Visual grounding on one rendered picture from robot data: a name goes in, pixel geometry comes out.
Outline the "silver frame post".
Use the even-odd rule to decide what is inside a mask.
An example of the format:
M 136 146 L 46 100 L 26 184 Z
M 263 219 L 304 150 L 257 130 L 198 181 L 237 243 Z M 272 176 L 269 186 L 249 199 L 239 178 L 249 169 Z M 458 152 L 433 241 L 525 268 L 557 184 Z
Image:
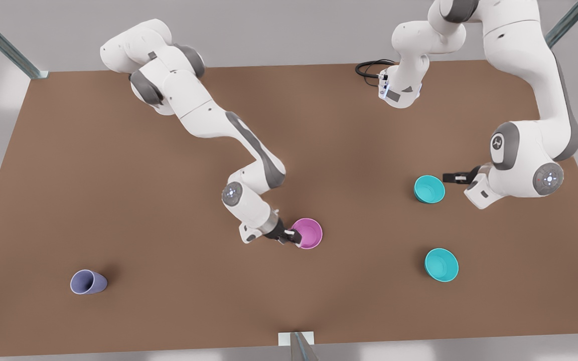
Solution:
M 0 33 L 0 52 L 7 57 L 25 75 L 32 79 L 46 79 L 50 75 L 49 71 L 38 69 L 18 48 L 14 47 L 10 41 Z
M 313 331 L 292 331 L 278 333 L 278 345 L 291 347 L 291 361 L 320 361 L 315 354 Z
M 552 29 L 545 35 L 544 39 L 550 49 L 578 22 L 578 0 L 575 4 L 557 21 Z

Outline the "pink bowl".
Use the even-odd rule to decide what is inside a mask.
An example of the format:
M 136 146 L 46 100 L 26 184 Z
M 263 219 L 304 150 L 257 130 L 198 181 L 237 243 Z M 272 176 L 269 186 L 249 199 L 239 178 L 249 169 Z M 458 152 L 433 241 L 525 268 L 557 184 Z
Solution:
M 313 249 L 317 247 L 323 239 L 323 228 L 314 219 L 299 219 L 292 229 L 301 235 L 301 241 L 297 244 L 301 249 Z

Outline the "teal blue bowl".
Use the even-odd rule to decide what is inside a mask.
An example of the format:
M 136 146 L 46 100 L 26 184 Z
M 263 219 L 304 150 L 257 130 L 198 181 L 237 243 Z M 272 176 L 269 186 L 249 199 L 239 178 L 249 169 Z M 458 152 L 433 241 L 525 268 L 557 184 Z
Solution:
M 431 249 L 424 259 L 426 273 L 436 281 L 450 282 L 459 273 L 459 263 L 456 256 L 443 248 Z
M 446 194 L 443 182 L 431 174 L 418 177 L 414 183 L 413 192 L 415 198 L 425 204 L 439 203 Z

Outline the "lavender cup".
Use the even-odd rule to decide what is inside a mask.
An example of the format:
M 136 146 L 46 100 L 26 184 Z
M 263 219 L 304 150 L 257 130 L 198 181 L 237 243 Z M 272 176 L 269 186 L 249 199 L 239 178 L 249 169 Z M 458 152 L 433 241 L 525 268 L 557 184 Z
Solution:
M 99 293 L 105 290 L 107 285 L 106 277 L 88 269 L 78 270 L 70 281 L 71 292 L 77 295 Z

